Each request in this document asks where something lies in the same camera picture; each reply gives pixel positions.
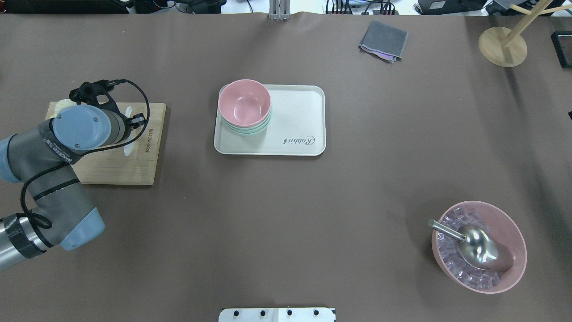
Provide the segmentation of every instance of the white metal plate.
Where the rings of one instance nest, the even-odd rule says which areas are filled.
[[[220,312],[219,322],[335,322],[335,308],[235,308]]]
[[[237,134],[228,128],[217,109],[214,148],[222,154],[316,156],[324,152],[324,91],[310,85],[265,87],[272,101],[272,118],[266,131],[254,136]]]

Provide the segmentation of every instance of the white floor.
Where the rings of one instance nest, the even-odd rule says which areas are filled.
[[[252,10],[254,12],[262,12],[267,13],[270,8],[270,1],[269,0],[249,0],[252,6]],[[311,13],[325,13],[327,0],[290,0],[290,13],[297,13],[301,11],[311,12]],[[392,0],[391,1],[394,5],[396,10],[399,12],[400,15],[418,15],[418,13],[413,9],[413,4],[417,2],[417,0]],[[570,0],[567,0],[564,5],[569,5]],[[331,9],[332,1],[329,1],[328,8]],[[379,10],[379,4],[372,4],[370,9],[368,10],[370,14],[372,14],[372,10]],[[362,6],[357,9],[352,9],[354,14],[360,14],[364,11],[366,6]],[[223,13],[250,13],[250,7],[248,6],[247,0],[227,0],[227,4],[222,6]],[[159,11],[176,11],[175,8],[171,9],[164,9]],[[468,13],[459,13],[458,15],[488,15],[485,9],[481,11],[471,11]],[[554,14],[554,16],[563,16],[563,17],[571,17],[569,11],[561,10]]]

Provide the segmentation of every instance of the cutting board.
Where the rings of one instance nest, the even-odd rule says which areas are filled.
[[[51,102],[46,119],[54,114],[57,102]],[[84,156],[71,167],[83,184],[145,184],[155,180],[157,159],[165,120],[166,105],[150,103],[151,115],[145,133],[135,141],[133,152],[125,156],[124,148],[96,152]],[[145,103],[117,103],[122,113],[133,107],[131,115],[147,114]]]

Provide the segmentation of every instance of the wooden stand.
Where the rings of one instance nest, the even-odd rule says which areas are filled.
[[[56,102],[51,102],[46,119],[54,114]],[[122,113],[133,107],[132,115],[146,114],[145,103],[117,103]],[[133,152],[125,156],[124,149],[116,148],[84,156],[72,166],[83,184],[145,184],[155,180],[159,147],[163,132],[166,105],[150,103],[151,115],[145,133],[134,144]]]
[[[520,36],[521,32],[541,14],[572,8],[572,5],[567,5],[545,10],[551,2],[552,0],[540,0],[530,11],[516,5],[510,5],[511,9],[526,16],[512,30],[504,27],[493,27],[485,30],[479,37],[480,52],[490,62],[502,67],[514,67],[522,63],[526,58],[528,49],[525,40]]]

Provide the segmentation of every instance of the small pink bowl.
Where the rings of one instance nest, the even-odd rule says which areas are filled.
[[[253,127],[268,117],[270,93],[257,81],[234,81],[220,93],[219,111],[228,123],[236,127]]]
[[[521,231],[518,229],[517,224],[514,223],[504,211],[497,207],[482,201],[465,201],[457,203],[455,206],[447,209],[445,213],[439,218],[439,221],[452,209],[456,207],[463,207],[465,210],[475,209],[480,221],[491,229],[490,236],[497,240],[499,243],[504,244],[514,255],[514,264],[509,270],[502,274],[500,282],[493,285],[490,289],[474,289],[461,281],[457,280],[451,272],[445,267],[445,263],[439,254],[437,244],[437,231],[433,231],[431,236],[431,246],[433,247],[433,255],[441,269],[453,279],[455,282],[463,285],[464,287],[479,293],[496,294],[502,293],[511,289],[514,285],[521,280],[526,269],[526,245],[525,239],[522,237]]]

